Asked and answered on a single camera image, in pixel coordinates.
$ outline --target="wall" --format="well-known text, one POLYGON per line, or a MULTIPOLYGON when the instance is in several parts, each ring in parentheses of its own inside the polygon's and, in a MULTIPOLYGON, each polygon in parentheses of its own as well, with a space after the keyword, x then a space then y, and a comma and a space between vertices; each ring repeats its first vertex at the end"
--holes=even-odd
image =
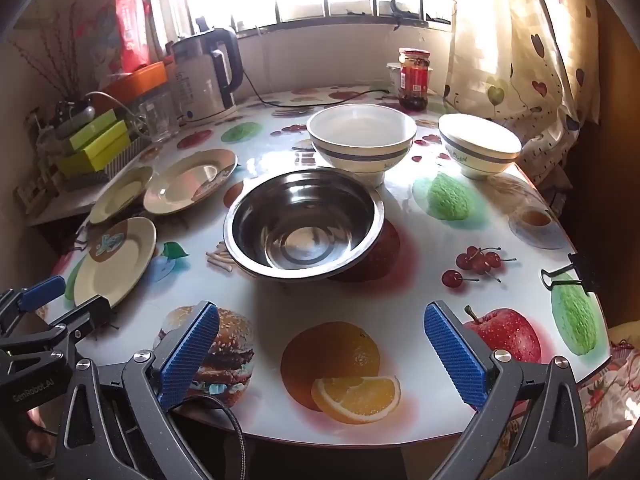
MULTIPOLYGON (((11 34, 30 50, 33 34, 11 34)), ((9 44, 0 44, 0 288, 33 285, 49 275, 55 255, 34 229, 25 226, 13 190, 31 170, 33 152, 23 126, 27 113, 56 98, 48 86, 9 44)))
POLYGON ((574 184, 562 224, 599 279, 609 326, 640 319, 640 51, 605 0, 600 31, 600 125, 588 123, 572 148, 574 184))
MULTIPOLYGON (((242 64, 260 93, 337 84, 388 84, 386 64, 398 48, 431 52, 430 88, 442 92, 449 62, 450 32, 391 25, 324 25, 280 30, 239 40, 242 64)), ((245 80, 236 92, 254 92, 245 80)))

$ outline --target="white wall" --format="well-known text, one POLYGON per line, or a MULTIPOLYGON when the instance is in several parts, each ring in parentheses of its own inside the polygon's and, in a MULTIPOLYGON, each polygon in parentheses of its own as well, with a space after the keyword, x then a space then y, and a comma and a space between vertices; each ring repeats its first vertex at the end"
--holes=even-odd
MULTIPOLYGON (((33 34, 12 34, 34 50, 33 34)), ((55 92, 20 58, 9 44, 0 44, 0 288, 33 285, 49 275, 53 250, 15 203, 13 190, 28 176, 33 152, 23 125, 27 113, 55 99, 55 92)))
MULTIPOLYGON (((239 40, 242 65, 258 92, 354 83, 387 83, 386 64, 398 48, 431 52, 430 88, 442 92, 447 76, 450 32, 417 27, 354 24, 279 30, 239 40)), ((253 95, 245 80, 236 99, 253 95)))

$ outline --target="kettle handle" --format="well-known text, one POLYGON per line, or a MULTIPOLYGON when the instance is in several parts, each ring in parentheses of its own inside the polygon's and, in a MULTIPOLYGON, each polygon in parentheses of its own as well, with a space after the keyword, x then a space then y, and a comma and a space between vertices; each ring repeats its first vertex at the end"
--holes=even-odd
MULTIPOLYGON (((236 32, 230 27, 216 28, 215 29, 215 41, 221 41, 225 44, 226 55, 229 59, 229 68, 231 69, 231 81, 226 82, 226 77, 218 79, 220 82, 220 90, 226 92, 234 92, 238 90, 238 87, 242 84, 244 78, 244 70, 242 69, 242 60, 240 59, 240 49, 238 48, 238 37, 236 32)), ((216 49, 216 45, 213 44, 209 47, 210 54, 214 57, 213 52, 216 49)))
POLYGON ((222 104, 225 108, 231 108, 234 105, 234 100, 231 98, 231 90, 229 89, 230 85, 226 82, 225 61, 223 59, 222 52, 218 49, 211 50, 209 55, 213 60, 213 70, 216 72, 216 79, 220 85, 220 97, 222 97, 222 104))

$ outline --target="white kettle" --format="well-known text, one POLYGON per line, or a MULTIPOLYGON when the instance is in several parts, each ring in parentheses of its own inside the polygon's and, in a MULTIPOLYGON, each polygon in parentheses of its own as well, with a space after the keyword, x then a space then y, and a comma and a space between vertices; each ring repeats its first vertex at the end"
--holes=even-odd
POLYGON ((236 110, 232 92, 244 72, 238 37, 231 28, 212 28, 174 43, 175 80, 180 111, 187 125, 198 126, 221 119, 236 110), (227 77, 224 44, 231 81, 227 77))

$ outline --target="yellow-green box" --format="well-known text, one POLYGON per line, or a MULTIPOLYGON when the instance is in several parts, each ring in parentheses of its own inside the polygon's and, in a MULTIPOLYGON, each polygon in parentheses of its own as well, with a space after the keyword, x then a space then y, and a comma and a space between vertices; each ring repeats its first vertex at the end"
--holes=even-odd
POLYGON ((93 173, 102 170, 130 144, 127 125, 124 121, 119 121, 79 152, 60 158, 56 164, 67 178, 93 173))
POLYGON ((66 153, 75 153, 77 150, 84 148, 115 121, 116 113, 113 110, 96 117, 87 126, 84 126, 67 139, 66 153))

